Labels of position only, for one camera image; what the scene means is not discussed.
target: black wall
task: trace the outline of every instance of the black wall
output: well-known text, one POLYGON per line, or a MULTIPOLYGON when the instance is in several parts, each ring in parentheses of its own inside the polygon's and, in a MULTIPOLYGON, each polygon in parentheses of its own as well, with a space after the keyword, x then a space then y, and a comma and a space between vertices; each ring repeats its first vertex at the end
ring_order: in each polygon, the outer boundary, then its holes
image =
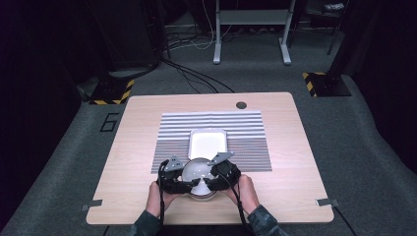
POLYGON ((92 75, 49 4, 0 2, 0 230, 77 113, 75 81, 92 75))
POLYGON ((363 63, 353 79, 377 129, 417 173, 417 3, 383 1, 363 63))

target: wooden table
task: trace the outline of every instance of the wooden table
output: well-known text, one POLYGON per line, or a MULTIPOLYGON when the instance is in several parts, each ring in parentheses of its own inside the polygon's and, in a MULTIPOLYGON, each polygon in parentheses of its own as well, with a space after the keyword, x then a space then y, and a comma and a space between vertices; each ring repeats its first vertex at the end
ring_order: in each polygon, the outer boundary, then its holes
MULTIPOLYGON (((111 147, 87 222, 133 224, 146 206, 160 117, 166 112, 260 110, 272 171, 250 172, 263 204, 281 223, 323 223, 333 220, 330 206, 317 206, 327 193, 292 95, 288 92, 132 96, 111 147)), ((208 202, 188 195, 165 213, 165 224, 239 224, 238 210, 217 193, 208 202)))

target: white bowl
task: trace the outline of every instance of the white bowl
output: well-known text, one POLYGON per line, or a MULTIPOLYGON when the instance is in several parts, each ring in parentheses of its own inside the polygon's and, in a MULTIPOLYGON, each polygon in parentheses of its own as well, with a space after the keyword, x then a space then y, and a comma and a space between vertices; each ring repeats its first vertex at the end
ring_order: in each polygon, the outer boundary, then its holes
POLYGON ((208 166, 208 163, 208 159, 198 157, 190 160, 183 169, 183 181, 191 181, 200 178, 199 185, 193 187, 190 193, 190 196, 198 201, 208 201, 212 199, 215 194, 215 191, 211 191, 203 180, 203 178, 214 178, 210 173, 211 166, 208 166))

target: metal stand leg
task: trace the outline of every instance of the metal stand leg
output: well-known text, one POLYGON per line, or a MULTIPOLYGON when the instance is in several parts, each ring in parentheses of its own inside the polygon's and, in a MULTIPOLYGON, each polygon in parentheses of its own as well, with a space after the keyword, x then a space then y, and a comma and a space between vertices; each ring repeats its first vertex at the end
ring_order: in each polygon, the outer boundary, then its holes
POLYGON ((284 65, 287 65, 287 66, 291 65, 291 59, 289 57, 289 52, 288 52, 288 47, 286 45, 286 41, 288 38, 289 27, 291 25, 292 14, 294 12, 294 5, 295 5, 295 0, 292 0, 290 7, 288 9, 284 35, 282 38, 279 39, 279 46, 281 48, 282 59, 284 61, 284 65))
POLYGON ((215 0, 215 49, 214 59, 212 63, 215 65, 220 64, 221 54, 221 38, 220 38, 220 5, 219 0, 215 0))

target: black and white stripes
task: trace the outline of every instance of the black and white stripes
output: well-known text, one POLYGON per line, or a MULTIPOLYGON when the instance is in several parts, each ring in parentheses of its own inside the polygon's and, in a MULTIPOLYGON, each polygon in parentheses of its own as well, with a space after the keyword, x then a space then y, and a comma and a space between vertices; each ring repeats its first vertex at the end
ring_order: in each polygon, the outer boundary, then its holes
POLYGON ((227 149, 235 152, 230 161, 241 171, 271 171, 261 111, 208 111, 162 114, 151 173, 173 154, 188 162, 191 132, 207 128, 227 133, 227 149))

